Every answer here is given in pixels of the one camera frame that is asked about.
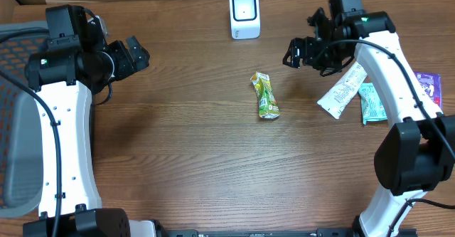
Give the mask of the white cosmetic tube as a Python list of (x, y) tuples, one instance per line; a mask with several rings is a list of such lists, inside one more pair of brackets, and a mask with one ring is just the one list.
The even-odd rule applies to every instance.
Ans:
[(339, 81), (317, 101), (317, 104), (338, 120), (367, 75), (362, 65), (354, 62)]

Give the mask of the green tea packet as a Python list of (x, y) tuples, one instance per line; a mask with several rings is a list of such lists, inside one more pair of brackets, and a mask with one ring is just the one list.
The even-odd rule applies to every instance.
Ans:
[(257, 95), (259, 117), (267, 120), (278, 118), (280, 111), (273, 94), (269, 76), (256, 72), (250, 80)]

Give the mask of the teal snack packet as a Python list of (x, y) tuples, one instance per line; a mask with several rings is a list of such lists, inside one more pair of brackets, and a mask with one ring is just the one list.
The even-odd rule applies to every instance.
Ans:
[(364, 125), (368, 122), (379, 122), (387, 119), (385, 109), (372, 83), (362, 83), (358, 90), (358, 94), (360, 96), (362, 121)]

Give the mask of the purple snack packet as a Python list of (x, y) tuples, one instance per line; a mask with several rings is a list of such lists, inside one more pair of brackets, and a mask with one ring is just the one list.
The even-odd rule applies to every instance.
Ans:
[(442, 110), (443, 101), (440, 74), (423, 72), (415, 72), (414, 74), (426, 94), (428, 94), (431, 100)]

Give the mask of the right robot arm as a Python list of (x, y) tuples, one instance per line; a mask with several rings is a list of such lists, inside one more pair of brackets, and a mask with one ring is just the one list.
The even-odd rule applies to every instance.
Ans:
[(336, 236), (415, 236), (400, 224), (454, 168), (454, 117), (423, 91), (407, 62), (391, 18), (369, 13), (361, 0), (329, 0), (329, 12), (308, 18), (314, 36), (294, 38), (283, 64), (311, 66), (326, 77), (350, 62), (368, 74), (385, 108), (389, 132), (374, 156), (379, 181), (366, 210)]

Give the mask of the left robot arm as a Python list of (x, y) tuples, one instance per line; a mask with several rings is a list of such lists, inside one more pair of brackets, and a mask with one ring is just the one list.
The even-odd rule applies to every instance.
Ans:
[(95, 94), (149, 66), (135, 37), (106, 42), (99, 17), (82, 6), (46, 9), (47, 49), (25, 76), (41, 117), (43, 185), (37, 221), (25, 236), (155, 236), (152, 221), (106, 209), (92, 168), (90, 113)]

